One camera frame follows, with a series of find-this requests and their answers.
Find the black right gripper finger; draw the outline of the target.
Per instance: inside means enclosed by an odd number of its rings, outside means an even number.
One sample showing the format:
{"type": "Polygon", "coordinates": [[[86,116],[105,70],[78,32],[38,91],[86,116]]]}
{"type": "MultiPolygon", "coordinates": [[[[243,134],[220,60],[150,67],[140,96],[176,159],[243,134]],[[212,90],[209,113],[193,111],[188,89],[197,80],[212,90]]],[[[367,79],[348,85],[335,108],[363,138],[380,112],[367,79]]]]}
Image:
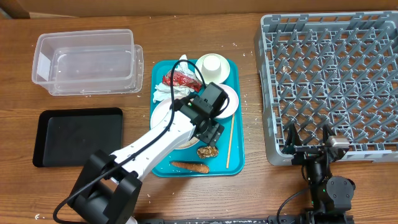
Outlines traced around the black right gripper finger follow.
{"type": "Polygon", "coordinates": [[[327,140],[329,139],[330,136],[334,136],[335,132],[331,129],[331,127],[328,124],[323,125],[322,131],[323,131],[323,144],[327,145],[327,140]]]}
{"type": "Polygon", "coordinates": [[[285,142],[285,146],[289,147],[289,146],[300,146],[300,145],[301,145],[301,140],[299,134],[296,130],[295,125],[292,123],[289,125],[288,128],[288,136],[285,142]]]}

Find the red snack wrapper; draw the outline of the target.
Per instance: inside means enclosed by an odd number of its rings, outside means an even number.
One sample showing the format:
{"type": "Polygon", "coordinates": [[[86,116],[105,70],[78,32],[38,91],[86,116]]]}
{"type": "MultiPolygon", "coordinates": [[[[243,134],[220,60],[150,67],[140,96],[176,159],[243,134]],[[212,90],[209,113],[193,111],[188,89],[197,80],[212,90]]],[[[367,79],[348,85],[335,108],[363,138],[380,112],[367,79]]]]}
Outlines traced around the red snack wrapper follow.
{"type": "Polygon", "coordinates": [[[193,89],[194,91],[199,92],[201,89],[201,83],[194,78],[190,78],[186,76],[183,72],[174,71],[173,78],[171,78],[172,71],[169,71],[166,75],[162,78],[162,83],[165,85],[170,85],[171,83],[173,86],[184,86],[193,89]]]}

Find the large white plate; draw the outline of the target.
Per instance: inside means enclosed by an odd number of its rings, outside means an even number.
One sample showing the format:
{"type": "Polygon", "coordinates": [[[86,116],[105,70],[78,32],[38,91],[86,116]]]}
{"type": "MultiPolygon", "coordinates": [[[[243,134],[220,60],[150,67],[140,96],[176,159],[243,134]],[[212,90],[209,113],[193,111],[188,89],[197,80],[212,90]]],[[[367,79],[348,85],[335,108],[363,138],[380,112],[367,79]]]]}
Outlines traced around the large white plate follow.
{"type": "MultiPolygon", "coordinates": [[[[155,126],[157,126],[163,120],[163,118],[169,112],[169,108],[171,106],[171,102],[172,102],[171,98],[167,98],[167,99],[161,101],[155,107],[155,109],[152,112],[151,117],[150,117],[150,128],[154,128],[155,126]]],[[[189,140],[185,144],[180,145],[179,147],[177,147],[177,149],[178,150],[187,149],[189,147],[194,146],[198,142],[199,142],[199,139],[197,139],[195,137],[192,137],[191,140],[189,140]]]]}

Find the brown crumbly food scrap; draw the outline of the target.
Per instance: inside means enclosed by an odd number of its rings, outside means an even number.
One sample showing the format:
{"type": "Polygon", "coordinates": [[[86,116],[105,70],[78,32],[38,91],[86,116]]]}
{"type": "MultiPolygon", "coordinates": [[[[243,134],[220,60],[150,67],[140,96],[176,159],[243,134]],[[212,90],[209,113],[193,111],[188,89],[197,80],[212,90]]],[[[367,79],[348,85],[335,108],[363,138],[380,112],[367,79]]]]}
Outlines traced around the brown crumbly food scrap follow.
{"type": "Polygon", "coordinates": [[[215,146],[205,146],[197,149],[197,154],[200,159],[206,159],[209,157],[216,157],[219,153],[219,150],[215,146]]]}

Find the white napkin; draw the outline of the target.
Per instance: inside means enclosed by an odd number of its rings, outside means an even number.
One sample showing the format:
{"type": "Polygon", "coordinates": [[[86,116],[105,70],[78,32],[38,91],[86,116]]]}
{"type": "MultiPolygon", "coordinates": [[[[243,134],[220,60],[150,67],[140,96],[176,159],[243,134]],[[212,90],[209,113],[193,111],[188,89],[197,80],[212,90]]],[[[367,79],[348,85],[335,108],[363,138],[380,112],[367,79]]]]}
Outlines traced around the white napkin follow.
{"type": "MultiPolygon", "coordinates": [[[[183,72],[184,74],[186,74],[186,76],[197,80],[195,73],[189,69],[187,62],[180,62],[176,66],[174,71],[183,72]]],[[[174,89],[174,97],[178,96],[184,97],[188,96],[190,93],[195,92],[193,89],[184,86],[174,86],[173,89],[174,89]]],[[[153,99],[152,99],[154,103],[156,103],[157,101],[163,101],[170,97],[171,97],[171,90],[169,85],[163,84],[162,81],[159,84],[155,85],[155,92],[153,93],[153,99]]]]}

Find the orange carrot piece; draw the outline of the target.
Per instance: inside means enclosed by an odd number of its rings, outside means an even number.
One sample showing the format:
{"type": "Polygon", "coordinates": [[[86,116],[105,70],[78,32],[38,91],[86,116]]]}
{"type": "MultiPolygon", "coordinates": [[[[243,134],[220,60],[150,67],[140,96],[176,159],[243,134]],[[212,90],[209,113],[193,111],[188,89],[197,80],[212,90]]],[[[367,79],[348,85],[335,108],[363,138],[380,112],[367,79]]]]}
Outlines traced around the orange carrot piece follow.
{"type": "Polygon", "coordinates": [[[186,169],[192,172],[198,172],[201,174],[207,174],[210,171],[210,168],[202,163],[172,161],[170,164],[175,167],[186,169]]]}

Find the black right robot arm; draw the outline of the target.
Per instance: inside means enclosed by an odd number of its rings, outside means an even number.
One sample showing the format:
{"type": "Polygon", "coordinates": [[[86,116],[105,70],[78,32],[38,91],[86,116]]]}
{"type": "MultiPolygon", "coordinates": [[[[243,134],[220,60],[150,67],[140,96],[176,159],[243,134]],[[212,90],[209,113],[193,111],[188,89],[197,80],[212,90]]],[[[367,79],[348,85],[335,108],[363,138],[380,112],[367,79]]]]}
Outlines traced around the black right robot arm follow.
{"type": "Polygon", "coordinates": [[[293,194],[279,207],[277,223],[353,223],[353,217],[346,216],[351,210],[351,200],[356,189],[351,179],[334,176],[330,164],[342,159],[349,151],[350,143],[337,136],[329,125],[322,128],[323,143],[320,146],[305,147],[294,124],[288,128],[288,137],[283,153],[293,155],[291,164],[301,167],[302,177],[308,187],[293,194]],[[309,191],[311,208],[299,215],[281,215],[283,207],[293,198],[309,191]]]}

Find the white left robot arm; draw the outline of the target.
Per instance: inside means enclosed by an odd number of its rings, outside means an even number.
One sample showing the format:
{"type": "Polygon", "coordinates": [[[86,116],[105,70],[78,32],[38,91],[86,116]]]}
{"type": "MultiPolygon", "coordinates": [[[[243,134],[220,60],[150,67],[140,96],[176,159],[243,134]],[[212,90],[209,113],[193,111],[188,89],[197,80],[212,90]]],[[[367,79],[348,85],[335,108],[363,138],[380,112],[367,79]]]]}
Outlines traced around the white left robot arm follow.
{"type": "Polygon", "coordinates": [[[111,154],[90,156],[67,205],[83,223],[135,223],[132,212],[148,173],[192,138],[214,146],[224,130],[215,118],[228,103],[228,94],[214,83],[201,95],[173,98],[161,122],[137,141],[111,154]]]}

